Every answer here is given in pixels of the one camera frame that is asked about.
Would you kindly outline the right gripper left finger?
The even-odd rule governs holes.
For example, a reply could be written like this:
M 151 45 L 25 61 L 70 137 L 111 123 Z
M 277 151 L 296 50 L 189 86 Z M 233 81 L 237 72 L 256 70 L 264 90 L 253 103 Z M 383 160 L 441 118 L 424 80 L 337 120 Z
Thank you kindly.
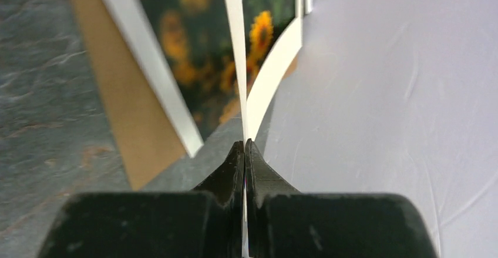
M 192 190 L 86 192 L 58 212 L 39 257 L 241 257 L 243 143 Z

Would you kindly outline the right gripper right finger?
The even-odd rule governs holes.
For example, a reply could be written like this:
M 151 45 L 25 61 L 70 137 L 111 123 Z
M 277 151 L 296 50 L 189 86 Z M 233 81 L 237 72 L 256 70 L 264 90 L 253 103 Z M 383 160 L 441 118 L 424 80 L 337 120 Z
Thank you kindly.
M 245 145 L 250 257 L 436 257 L 412 202 L 392 193 L 302 193 Z

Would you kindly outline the sunflower photo white border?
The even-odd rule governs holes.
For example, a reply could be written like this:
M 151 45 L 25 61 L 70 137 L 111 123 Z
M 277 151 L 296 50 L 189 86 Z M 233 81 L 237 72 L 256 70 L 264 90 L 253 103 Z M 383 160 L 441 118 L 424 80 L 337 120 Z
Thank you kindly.
M 244 0 L 225 1 L 247 147 L 281 80 L 295 66 L 303 43 L 303 17 L 312 10 L 312 0 L 287 0 L 294 12 L 291 20 L 278 20 L 264 9 L 251 19 L 250 29 L 245 27 Z

